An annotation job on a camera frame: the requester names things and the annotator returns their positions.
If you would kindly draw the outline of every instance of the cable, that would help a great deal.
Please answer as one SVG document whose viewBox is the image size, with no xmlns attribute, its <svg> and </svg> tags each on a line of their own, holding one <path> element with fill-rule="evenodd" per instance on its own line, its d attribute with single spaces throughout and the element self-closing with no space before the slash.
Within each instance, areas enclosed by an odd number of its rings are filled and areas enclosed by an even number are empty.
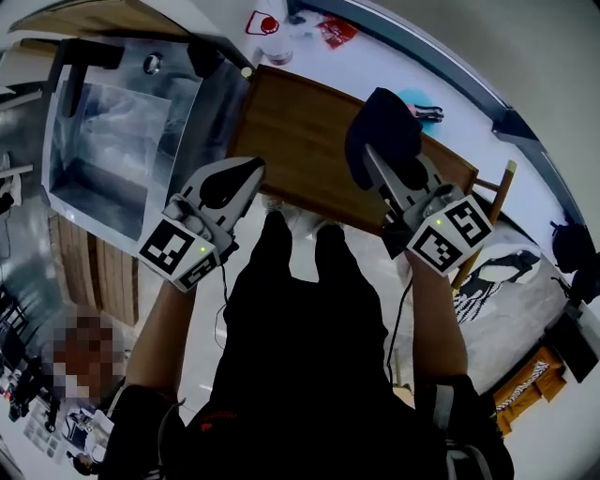
<svg viewBox="0 0 600 480">
<path fill-rule="evenodd" d="M 181 408 L 182 409 L 186 409 L 187 411 L 192 412 L 192 413 L 198 413 L 197 410 L 192 410 L 187 405 L 182 405 Z"/>
<path fill-rule="evenodd" d="M 398 326 L 400 325 L 400 315 L 402 314 L 402 306 L 404 305 L 404 300 L 406 299 L 406 295 L 408 295 L 411 286 L 413 285 L 413 279 L 407 285 L 406 289 L 404 289 L 404 293 L 402 294 L 402 298 L 400 298 L 400 306 L 397 309 L 397 318 L 396 325 L 394 326 L 394 334 L 392 335 L 392 341 L 390 341 L 390 351 L 387 354 L 387 373 L 390 376 L 390 385 L 394 386 L 394 376 L 392 375 L 392 351 L 394 350 L 394 342 L 396 341 L 396 334 L 398 333 Z"/>
<path fill-rule="evenodd" d="M 215 337 L 215 343 L 219 346 L 219 348 L 221 350 L 225 350 L 225 347 L 223 347 L 220 343 L 218 343 L 217 340 L 217 322 L 218 322 L 218 314 L 223 311 L 223 309 L 229 305 L 229 298 L 227 298 L 227 279 L 225 278 L 225 265 L 221 264 L 221 272 L 223 274 L 223 299 L 225 300 L 225 303 L 223 305 L 221 305 L 221 308 L 219 310 L 217 310 L 217 314 L 215 315 L 215 329 L 214 329 L 214 337 Z"/>
<path fill-rule="evenodd" d="M 7 233 L 7 245 L 8 255 L 6 257 L 0 257 L 0 261 L 8 260 L 10 258 L 10 235 L 8 234 L 8 219 L 10 218 L 10 210 L 8 210 L 8 216 L 4 218 L 4 230 Z M 4 283 L 4 271 L 2 270 L 2 264 L 0 264 L 0 285 Z"/>
</svg>

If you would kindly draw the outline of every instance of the black bag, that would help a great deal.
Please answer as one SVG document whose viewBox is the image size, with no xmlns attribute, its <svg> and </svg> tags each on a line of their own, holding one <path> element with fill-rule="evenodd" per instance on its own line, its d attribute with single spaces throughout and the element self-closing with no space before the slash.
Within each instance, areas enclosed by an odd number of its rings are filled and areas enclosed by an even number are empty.
<svg viewBox="0 0 600 480">
<path fill-rule="evenodd" d="M 573 277 L 569 297 L 575 302 L 583 300 L 590 304 L 600 295 L 600 253 L 596 253 L 579 268 Z"/>
<path fill-rule="evenodd" d="M 554 227 L 552 251 L 562 272 L 570 274 L 593 261 L 596 251 L 586 227 L 575 223 L 556 225 L 551 222 L 551 225 Z"/>
</svg>

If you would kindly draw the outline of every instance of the black shirt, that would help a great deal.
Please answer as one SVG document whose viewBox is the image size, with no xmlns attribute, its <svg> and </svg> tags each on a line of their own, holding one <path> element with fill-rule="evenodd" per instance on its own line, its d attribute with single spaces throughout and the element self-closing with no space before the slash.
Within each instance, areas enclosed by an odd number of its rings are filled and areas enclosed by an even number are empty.
<svg viewBox="0 0 600 480">
<path fill-rule="evenodd" d="M 324 402 L 299 412 L 292 401 L 289 410 L 264 405 L 252 414 L 211 400 L 186 427 L 177 405 L 129 386 L 115 404 L 99 478 L 188 479 L 254 471 L 513 478 L 502 438 L 469 378 L 449 383 L 424 392 L 417 410 L 390 393 L 378 406 L 368 402 L 349 411 L 344 403 L 353 394 L 350 385 L 339 392 L 337 409 Z"/>
</svg>

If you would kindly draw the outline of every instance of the stainless steel sink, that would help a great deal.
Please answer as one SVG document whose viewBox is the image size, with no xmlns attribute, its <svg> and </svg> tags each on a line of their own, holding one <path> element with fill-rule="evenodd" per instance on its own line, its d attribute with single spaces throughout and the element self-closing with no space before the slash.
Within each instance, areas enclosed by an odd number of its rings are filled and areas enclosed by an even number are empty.
<svg viewBox="0 0 600 480">
<path fill-rule="evenodd" d="M 89 67 L 72 116 L 61 106 L 70 67 L 50 102 L 42 185 L 51 207 L 87 231 L 133 254 L 148 213 L 206 163 L 225 157 L 248 89 L 225 61 L 206 80 L 187 45 L 102 39 L 124 45 L 117 69 Z M 157 71 L 144 71 L 151 55 Z"/>
<path fill-rule="evenodd" d="M 74 116 L 57 115 L 50 192 L 137 240 L 171 102 L 86 83 Z"/>
</svg>

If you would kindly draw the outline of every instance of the wooden board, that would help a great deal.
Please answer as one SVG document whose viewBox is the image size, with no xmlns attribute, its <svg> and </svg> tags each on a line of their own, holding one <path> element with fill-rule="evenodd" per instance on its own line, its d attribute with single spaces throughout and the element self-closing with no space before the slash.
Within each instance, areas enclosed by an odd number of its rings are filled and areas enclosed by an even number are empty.
<svg viewBox="0 0 600 480">
<path fill-rule="evenodd" d="M 356 186 L 344 155 L 346 131 L 362 105 L 320 83 L 259 66 L 228 156 L 264 159 L 263 193 L 379 234 L 388 208 L 378 193 Z M 423 153 L 444 180 L 471 191 L 473 165 L 427 135 Z"/>
<path fill-rule="evenodd" d="M 63 295 L 129 326 L 139 318 L 138 261 L 59 215 L 49 220 Z"/>
<path fill-rule="evenodd" d="M 20 19 L 9 31 L 35 30 L 73 37 L 140 32 L 142 37 L 189 37 L 189 33 L 139 0 L 58 2 Z"/>
<path fill-rule="evenodd" d="M 134 326 L 138 310 L 138 261 L 123 252 L 123 322 Z"/>
</svg>

